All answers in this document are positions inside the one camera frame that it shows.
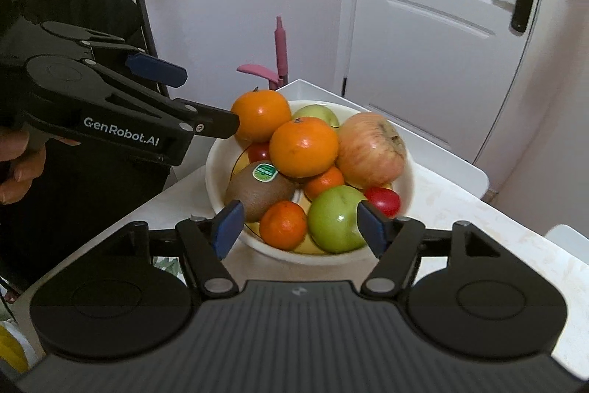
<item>door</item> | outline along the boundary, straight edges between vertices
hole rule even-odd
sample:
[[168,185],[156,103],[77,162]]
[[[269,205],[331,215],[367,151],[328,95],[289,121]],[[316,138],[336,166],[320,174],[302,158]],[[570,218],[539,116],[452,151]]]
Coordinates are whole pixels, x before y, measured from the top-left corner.
[[346,97],[474,161],[531,29],[515,0],[356,0]]

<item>red cherry tomato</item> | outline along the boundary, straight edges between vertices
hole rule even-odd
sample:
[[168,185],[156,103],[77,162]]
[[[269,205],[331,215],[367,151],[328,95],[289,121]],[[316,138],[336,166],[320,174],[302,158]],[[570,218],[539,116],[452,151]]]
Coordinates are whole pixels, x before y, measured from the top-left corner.
[[387,217],[394,217],[401,209],[401,197],[396,192],[384,187],[370,187],[364,196]]
[[257,162],[258,160],[270,161],[270,143],[251,144],[247,148],[247,157],[250,163]]

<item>fruit bowl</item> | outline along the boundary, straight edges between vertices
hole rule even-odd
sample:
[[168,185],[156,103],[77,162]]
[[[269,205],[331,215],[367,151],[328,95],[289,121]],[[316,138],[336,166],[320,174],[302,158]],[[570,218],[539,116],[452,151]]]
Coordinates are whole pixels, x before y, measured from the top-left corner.
[[[348,117],[351,117],[358,110],[345,107],[331,102],[316,101],[290,101],[290,110],[295,112],[306,105],[320,104],[325,105],[337,116],[340,124]],[[229,185],[229,181],[235,173],[239,172],[248,164],[245,150],[249,143],[231,137],[226,140],[217,139],[210,152],[208,153],[206,163],[205,182],[207,194],[215,213],[220,212],[225,206],[223,197]],[[409,209],[413,198],[413,159],[407,151],[407,160],[403,174],[393,182],[392,188],[401,198],[401,210],[398,215],[404,215]],[[293,197],[293,202],[299,203],[305,211],[308,210],[310,202],[302,193],[297,190]],[[264,255],[275,259],[284,260],[285,262],[306,264],[306,265],[341,265],[358,260],[369,258],[372,253],[367,246],[346,253],[326,253],[320,250],[310,236],[307,234],[305,240],[296,249],[290,252],[275,249],[267,245],[257,234],[257,223],[244,225],[240,235],[240,240],[245,242],[251,248]]]

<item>marble tabletop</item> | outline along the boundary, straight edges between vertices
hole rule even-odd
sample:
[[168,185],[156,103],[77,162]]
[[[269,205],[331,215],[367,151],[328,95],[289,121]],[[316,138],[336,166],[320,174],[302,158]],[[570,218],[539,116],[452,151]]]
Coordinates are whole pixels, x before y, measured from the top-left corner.
[[[31,324],[28,305],[41,284],[129,221],[147,221],[152,229],[170,228],[191,215],[214,215],[205,189],[204,167],[112,225],[29,288],[14,304],[14,313],[36,351],[42,354]],[[428,228],[439,229],[450,229],[455,221],[468,220],[556,286],[566,299],[568,319],[553,357],[577,376],[589,378],[589,266],[420,165],[415,166],[415,195],[407,216],[422,221]],[[349,279],[359,286],[376,264],[376,259],[369,258],[342,266],[297,265],[266,257],[244,243],[237,242],[224,264],[240,286],[248,279]],[[423,259],[417,279],[444,266],[445,259]]]

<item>apple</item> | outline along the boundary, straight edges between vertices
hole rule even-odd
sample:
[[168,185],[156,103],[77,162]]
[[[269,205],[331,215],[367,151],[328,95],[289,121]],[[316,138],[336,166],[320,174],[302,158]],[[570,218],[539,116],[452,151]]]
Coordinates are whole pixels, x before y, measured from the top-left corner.
[[247,157],[250,163],[253,164],[258,160],[270,160],[270,143],[264,142],[261,144],[251,144],[247,148]]
[[365,189],[397,179],[405,169],[407,150],[395,127],[382,115],[360,112],[338,129],[336,165],[346,182]]
[[394,217],[401,209],[401,197],[389,188],[370,187],[364,196],[387,217]]
[[339,127],[338,117],[332,112],[332,110],[325,107],[325,105],[319,105],[318,103],[307,105],[297,110],[293,115],[293,120],[298,119],[299,117],[317,117],[317,119],[323,120],[331,127]]
[[361,192],[340,185],[313,201],[307,214],[308,232],[321,249],[343,253],[366,245],[356,221],[356,209],[362,200],[366,197]]

